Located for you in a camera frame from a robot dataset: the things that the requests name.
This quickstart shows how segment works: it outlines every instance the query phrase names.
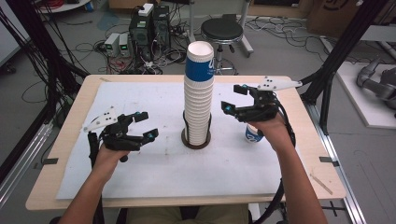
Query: person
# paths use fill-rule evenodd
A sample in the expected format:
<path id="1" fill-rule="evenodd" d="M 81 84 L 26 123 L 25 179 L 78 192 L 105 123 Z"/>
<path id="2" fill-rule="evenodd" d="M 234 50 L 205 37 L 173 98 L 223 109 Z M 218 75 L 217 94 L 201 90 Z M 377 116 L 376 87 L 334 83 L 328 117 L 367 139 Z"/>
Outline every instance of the person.
<path id="1" fill-rule="evenodd" d="M 263 132 L 278 156 L 289 223 L 327 223 L 282 117 L 278 114 L 274 119 L 249 124 Z M 91 174 L 61 217 L 60 224 L 92 223 L 105 183 L 113 174 L 119 159 L 127 154 L 126 151 L 112 151 L 101 146 Z M 182 220 L 178 207 L 133 208 L 128 212 L 127 223 L 248 223 L 248 206 L 246 204 L 201 206 L 195 219 L 187 220 Z"/>

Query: blue and white cup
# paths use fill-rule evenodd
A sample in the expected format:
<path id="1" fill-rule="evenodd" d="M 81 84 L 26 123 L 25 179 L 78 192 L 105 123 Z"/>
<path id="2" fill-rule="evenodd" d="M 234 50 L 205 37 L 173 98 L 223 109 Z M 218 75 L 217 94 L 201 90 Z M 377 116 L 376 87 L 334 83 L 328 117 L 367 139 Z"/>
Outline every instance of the blue and white cup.
<path id="1" fill-rule="evenodd" d="M 206 141 L 214 83 L 213 57 L 209 43 L 195 41 L 189 44 L 184 76 L 184 114 L 189 125 L 186 139 L 193 146 Z"/>
<path id="2" fill-rule="evenodd" d="M 250 124 L 247 125 L 247 129 L 245 131 L 245 137 L 249 143 L 258 143 L 263 138 L 263 136 L 259 135 L 258 129 L 251 126 Z"/>

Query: stool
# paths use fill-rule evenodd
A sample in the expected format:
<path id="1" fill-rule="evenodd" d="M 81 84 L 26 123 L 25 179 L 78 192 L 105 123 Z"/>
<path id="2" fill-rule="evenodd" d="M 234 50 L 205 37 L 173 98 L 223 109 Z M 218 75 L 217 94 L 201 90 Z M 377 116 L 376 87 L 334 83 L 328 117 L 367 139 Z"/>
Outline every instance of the stool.
<path id="1" fill-rule="evenodd" d="M 230 51 L 234 53 L 231 44 L 237 43 L 242 39 L 244 35 L 242 26 L 234 20 L 215 18 L 204 21 L 201 26 L 201 31 L 202 37 L 205 40 L 219 44 L 216 52 L 215 74 L 222 74 L 221 71 L 224 70 L 233 70 L 233 75 L 236 75 L 236 68 L 233 66 L 233 63 L 222 58 L 222 46 L 229 45 Z M 223 67 L 223 61 L 229 63 L 231 67 Z"/>

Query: person's left arm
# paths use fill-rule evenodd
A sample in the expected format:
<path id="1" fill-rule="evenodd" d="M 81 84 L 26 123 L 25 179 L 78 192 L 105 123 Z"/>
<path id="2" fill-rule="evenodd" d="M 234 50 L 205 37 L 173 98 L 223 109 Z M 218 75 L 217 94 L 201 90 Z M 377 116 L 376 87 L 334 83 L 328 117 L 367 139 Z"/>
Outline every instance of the person's left arm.
<path id="1" fill-rule="evenodd" d="M 103 187 L 113 175 L 119 159 L 128 153 L 129 151 L 113 151 L 101 146 L 90 175 L 67 207 L 59 224 L 92 223 Z"/>

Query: forearm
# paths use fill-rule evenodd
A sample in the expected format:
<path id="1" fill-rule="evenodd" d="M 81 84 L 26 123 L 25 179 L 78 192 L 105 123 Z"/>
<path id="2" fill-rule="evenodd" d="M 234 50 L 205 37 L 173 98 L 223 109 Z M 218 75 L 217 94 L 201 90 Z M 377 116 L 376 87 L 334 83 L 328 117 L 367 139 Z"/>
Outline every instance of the forearm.
<path id="1" fill-rule="evenodd" d="M 289 223 L 327 223 L 318 197 L 292 144 L 277 151 Z"/>
<path id="2" fill-rule="evenodd" d="M 59 224 L 91 224 L 105 183 L 106 181 L 90 175 L 73 202 L 70 203 Z"/>

